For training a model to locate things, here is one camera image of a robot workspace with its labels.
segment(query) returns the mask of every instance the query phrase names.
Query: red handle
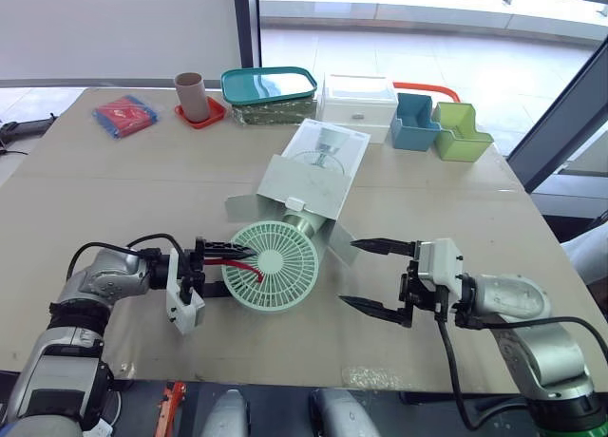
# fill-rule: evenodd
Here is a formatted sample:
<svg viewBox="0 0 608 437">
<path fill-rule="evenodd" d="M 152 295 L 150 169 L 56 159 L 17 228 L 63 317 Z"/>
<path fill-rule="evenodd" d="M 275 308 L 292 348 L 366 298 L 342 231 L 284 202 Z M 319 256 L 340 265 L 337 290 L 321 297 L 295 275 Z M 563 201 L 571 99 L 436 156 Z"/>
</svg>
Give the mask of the red handle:
<svg viewBox="0 0 608 437">
<path fill-rule="evenodd" d="M 253 266 L 250 266 L 247 263 L 242 263 L 240 261 L 235 261 L 233 259 L 205 259 L 203 261 L 203 264 L 208 264 L 208 265 L 214 265 L 214 264 L 225 264 L 226 266 L 232 266 L 234 268 L 239 268 L 239 269 L 244 269 L 247 271 L 251 271 L 252 273 L 254 273 L 257 276 L 257 283 L 261 283 L 262 280 L 264 279 L 264 275 L 262 275 L 262 272 L 259 269 L 254 268 Z"/>
<path fill-rule="evenodd" d="M 414 90 L 427 90 L 429 92 L 440 92 L 446 94 L 448 97 L 451 97 L 454 102 L 459 103 L 460 97 L 458 94 L 453 91 L 451 88 L 443 87 L 442 85 L 432 85 L 432 84 L 417 84 L 417 83 L 392 83 L 392 86 L 395 88 L 411 88 Z"/>
</svg>

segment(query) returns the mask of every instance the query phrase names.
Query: fan grille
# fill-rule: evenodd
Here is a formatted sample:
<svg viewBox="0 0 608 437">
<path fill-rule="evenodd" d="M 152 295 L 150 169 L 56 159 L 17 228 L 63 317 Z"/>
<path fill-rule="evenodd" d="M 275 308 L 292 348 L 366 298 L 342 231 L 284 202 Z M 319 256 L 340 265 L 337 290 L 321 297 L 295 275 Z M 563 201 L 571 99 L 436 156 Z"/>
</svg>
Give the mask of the fan grille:
<svg viewBox="0 0 608 437">
<path fill-rule="evenodd" d="M 226 287 L 237 301 L 261 312 L 280 312 L 306 297 L 316 282 L 318 256 L 311 241 L 289 223 L 261 221 L 249 225 L 232 238 L 257 256 L 242 261 L 258 268 L 261 283 L 251 272 L 222 266 Z"/>
</svg>

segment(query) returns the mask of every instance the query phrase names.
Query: floor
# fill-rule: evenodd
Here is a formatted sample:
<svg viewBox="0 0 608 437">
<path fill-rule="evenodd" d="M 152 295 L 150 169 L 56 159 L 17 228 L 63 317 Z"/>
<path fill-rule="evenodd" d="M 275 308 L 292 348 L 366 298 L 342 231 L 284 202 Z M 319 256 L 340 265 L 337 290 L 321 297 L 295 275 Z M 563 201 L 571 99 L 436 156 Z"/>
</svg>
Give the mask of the floor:
<svg viewBox="0 0 608 437">
<path fill-rule="evenodd" d="M 448 86 L 472 103 L 477 123 L 508 155 L 594 52 L 551 42 L 414 31 L 266 28 L 266 67 L 383 74 L 393 81 Z M 434 101 L 449 101 L 433 96 Z"/>
</svg>

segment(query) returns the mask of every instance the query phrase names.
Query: blue organizer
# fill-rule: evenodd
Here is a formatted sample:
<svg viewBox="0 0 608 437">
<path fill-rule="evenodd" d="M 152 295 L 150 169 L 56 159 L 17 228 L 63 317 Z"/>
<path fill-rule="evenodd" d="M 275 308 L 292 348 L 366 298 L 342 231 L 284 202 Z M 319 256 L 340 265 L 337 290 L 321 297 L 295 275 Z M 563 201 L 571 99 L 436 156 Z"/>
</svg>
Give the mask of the blue organizer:
<svg viewBox="0 0 608 437">
<path fill-rule="evenodd" d="M 399 105 L 390 123 L 390 136 L 395 149 L 428 150 L 441 126 L 432 122 L 433 101 L 428 95 L 397 94 Z"/>
</svg>

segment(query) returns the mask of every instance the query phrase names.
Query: cable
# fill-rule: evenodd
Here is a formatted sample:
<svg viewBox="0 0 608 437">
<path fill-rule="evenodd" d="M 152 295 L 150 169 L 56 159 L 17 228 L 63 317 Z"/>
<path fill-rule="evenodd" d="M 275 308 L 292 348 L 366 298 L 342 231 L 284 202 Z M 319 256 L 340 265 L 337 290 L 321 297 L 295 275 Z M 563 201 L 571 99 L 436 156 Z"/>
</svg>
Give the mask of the cable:
<svg viewBox="0 0 608 437">
<path fill-rule="evenodd" d="M 123 409 L 123 395 L 120 391 L 116 391 L 116 399 L 118 401 L 118 405 L 116 406 L 116 415 L 114 415 L 114 419 L 110 422 L 110 425 L 114 428 L 114 425 L 121 417 L 121 411 Z"/>
<path fill-rule="evenodd" d="M 492 418 L 493 416 L 498 415 L 499 413 L 503 413 L 507 410 L 513 409 L 527 409 L 526 404 L 503 404 L 493 408 L 489 408 L 484 413 L 482 413 L 477 422 L 471 422 L 471 419 L 466 412 L 465 406 L 465 398 L 463 397 L 463 392 L 460 389 L 460 379 L 458 378 L 458 367 L 456 366 L 456 356 L 454 355 L 454 349 L 452 348 L 452 343 L 449 340 L 449 334 L 447 333 L 446 323 L 443 321 L 437 321 L 437 327 L 439 328 L 439 333 L 441 334 L 441 339 L 444 342 L 444 347 L 446 349 L 447 363 L 449 365 L 449 378 L 452 383 L 452 389 L 454 391 L 454 399 L 456 401 L 456 407 L 458 408 L 458 412 L 460 413 L 460 417 L 463 420 L 463 424 L 468 430 L 477 430 L 484 423 Z"/>
<path fill-rule="evenodd" d="M 125 249 L 124 247 L 119 247 L 118 245 L 106 244 L 105 242 L 88 242 L 76 251 L 76 253 L 72 257 L 72 260 L 69 262 L 69 266 L 67 266 L 66 280 L 69 280 L 69 278 L 72 277 L 72 274 L 74 273 L 74 267 L 76 266 L 76 262 L 78 261 L 80 255 L 86 249 L 89 249 L 91 247 L 102 247 L 104 249 L 113 250 L 115 252 L 121 252 L 122 254 L 134 255 L 135 257 L 143 257 L 143 254 L 140 254 L 139 252 L 130 249 Z"/>
<path fill-rule="evenodd" d="M 517 328 L 528 328 L 530 326 L 550 325 L 553 323 L 577 323 L 591 333 L 598 342 L 603 352 L 606 363 L 608 363 L 608 345 L 591 323 L 578 318 L 577 316 L 552 316 L 550 318 L 540 318 L 538 320 L 518 321 L 517 323 L 484 323 L 483 327 L 488 330 L 514 330 Z"/>
<path fill-rule="evenodd" d="M 3 150 L 3 151 L 0 151 L 0 155 L 7 155 L 7 154 L 29 155 L 28 152 L 23 152 L 21 150 Z"/>
<path fill-rule="evenodd" d="M 180 258 L 181 267 L 183 268 L 183 270 L 185 272 L 186 271 L 191 272 L 190 263 L 186 259 L 186 255 L 183 252 L 183 249 L 181 248 L 180 244 L 175 240 L 175 238 L 172 237 L 171 235 L 167 235 L 166 233 L 156 233 L 154 235 L 142 236 L 142 237 L 138 237 L 135 240 L 132 240 L 131 242 L 126 244 L 126 246 L 130 248 L 130 247 L 133 247 L 134 245 L 141 244 L 142 242 L 145 242 L 147 240 L 152 240 L 152 239 L 166 239 L 169 242 L 171 242 L 171 245 L 173 245 L 175 250 L 178 251 L 178 257 Z"/>
</svg>

